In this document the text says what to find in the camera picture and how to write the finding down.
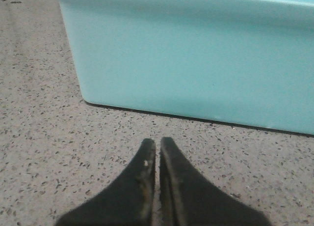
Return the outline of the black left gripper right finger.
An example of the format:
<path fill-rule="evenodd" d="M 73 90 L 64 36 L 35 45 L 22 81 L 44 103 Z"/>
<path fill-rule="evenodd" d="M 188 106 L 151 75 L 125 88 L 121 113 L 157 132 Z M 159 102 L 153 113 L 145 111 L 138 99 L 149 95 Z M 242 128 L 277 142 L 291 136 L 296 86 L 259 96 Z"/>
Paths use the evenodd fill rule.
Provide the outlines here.
<path fill-rule="evenodd" d="M 201 175 L 172 138 L 161 139 L 160 201 L 166 226 L 268 226 L 269 219 Z"/>

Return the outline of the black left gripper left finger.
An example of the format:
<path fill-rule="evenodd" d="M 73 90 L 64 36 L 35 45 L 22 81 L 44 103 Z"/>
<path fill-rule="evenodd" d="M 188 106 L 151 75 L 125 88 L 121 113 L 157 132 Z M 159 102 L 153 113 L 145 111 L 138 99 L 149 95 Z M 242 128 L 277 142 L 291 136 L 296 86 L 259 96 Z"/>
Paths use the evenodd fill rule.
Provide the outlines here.
<path fill-rule="evenodd" d="M 128 166 L 99 194 L 64 214 L 58 226 L 150 226 L 156 145 L 144 139 Z"/>

